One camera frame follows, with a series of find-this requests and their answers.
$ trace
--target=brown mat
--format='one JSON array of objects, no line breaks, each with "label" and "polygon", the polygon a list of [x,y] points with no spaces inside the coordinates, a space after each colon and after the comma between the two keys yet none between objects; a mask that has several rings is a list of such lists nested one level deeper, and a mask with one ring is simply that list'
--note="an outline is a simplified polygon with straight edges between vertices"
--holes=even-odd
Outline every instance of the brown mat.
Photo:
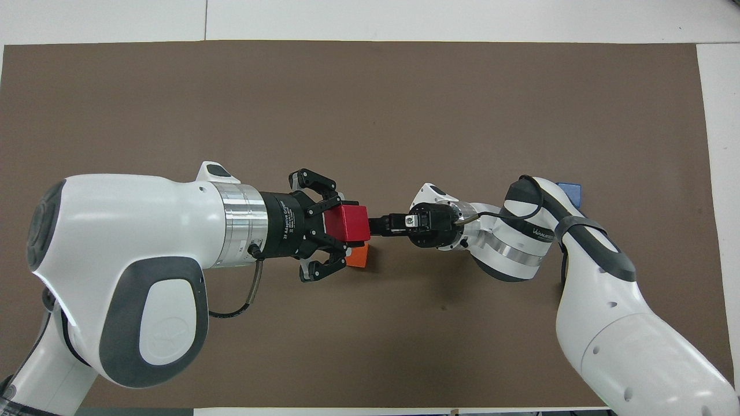
[{"label": "brown mat", "polygon": [[[5,47],[0,87],[0,375],[36,336],[30,216],[60,178],[195,178],[221,162],[286,192],[308,167],[371,215],[419,185],[500,204],[522,173],[584,186],[584,211],[638,268],[652,308],[726,376],[693,45],[209,41]],[[374,238],[368,269],[302,284],[267,261],[257,302],[211,320],[173,381],[98,379],[85,406],[598,406],[555,336],[560,255],[507,284],[469,255]],[[213,309],[251,269],[207,272]]]}]

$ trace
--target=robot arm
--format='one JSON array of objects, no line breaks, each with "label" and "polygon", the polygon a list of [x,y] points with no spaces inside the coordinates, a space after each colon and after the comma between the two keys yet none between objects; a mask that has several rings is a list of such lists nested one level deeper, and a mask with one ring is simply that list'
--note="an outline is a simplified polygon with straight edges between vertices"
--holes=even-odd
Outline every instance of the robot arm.
[{"label": "robot arm", "polygon": [[[47,288],[47,316],[29,358],[0,388],[0,411],[72,415],[97,374],[133,388],[177,375],[208,329],[203,269],[293,257],[300,279],[317,281],[343,268],[348,249],[369,239],[367,222],[352,241],[327,230],[346,229],[345,205],[364,207],[310,170],[289,182],[290,193],[259,192],[204,162],[185,184],[80,175],[52,187],[27,243],[29,267]],[[329,259],[312,261],[317,250]]]},{"label": "robot arm", "polygon": [[408,214],[371,218],[373,235],[466,249],[502,281],[532,279],[553,241],[567,260],[556,320],[573,368],[618,415],[740,415],[735,391],[645,303],[635,267],[556,184],[522,177],[503,208],[459,201],[425,184]]}]

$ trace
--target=white floor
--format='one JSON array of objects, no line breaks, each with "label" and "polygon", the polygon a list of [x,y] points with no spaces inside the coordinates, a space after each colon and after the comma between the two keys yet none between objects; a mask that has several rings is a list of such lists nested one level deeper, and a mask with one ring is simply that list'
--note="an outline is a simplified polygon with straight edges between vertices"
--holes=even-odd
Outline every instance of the white floor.
[{"label": "white floor", "polygon": [[[0,47],[206,39],[700,44],[725,305],[740,385],[740,220],[735,214],[740,206],[740,7],[730,0],[0,0]],[[398,414],[392,409],[335,411]],[[278,413],[284,415],[285,409],[229,414]],[[296,409],[294,414],[329,413]]]}]

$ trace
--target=silver metallic band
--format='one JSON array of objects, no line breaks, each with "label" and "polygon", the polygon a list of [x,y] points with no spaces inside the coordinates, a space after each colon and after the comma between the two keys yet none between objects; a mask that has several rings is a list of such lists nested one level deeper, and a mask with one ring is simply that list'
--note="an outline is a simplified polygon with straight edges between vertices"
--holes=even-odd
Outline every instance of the silver metallic band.
[{"label": "silver metallic band", "polygon": [[507,243],[499,240],[499,238],[493,234],[486,235],[485,242],[489,246],[491,246],[492,249],[496,250],[496,252],[506,257],[507,259],[516,261],[517,263],[523,264],[525,266],[538,267],[540,264],[542,264],[542,259],[544,258],[541,255],[533,255],[516,249],[508,245]]},{"label": "silver metallic band", "polygon": [[223,248],[214,267],[244,266],[255,259],[246,251],[255,243],[264,248],[267,239],[267,208],[259,191],[246,184],[214,182],[226,215]]}]

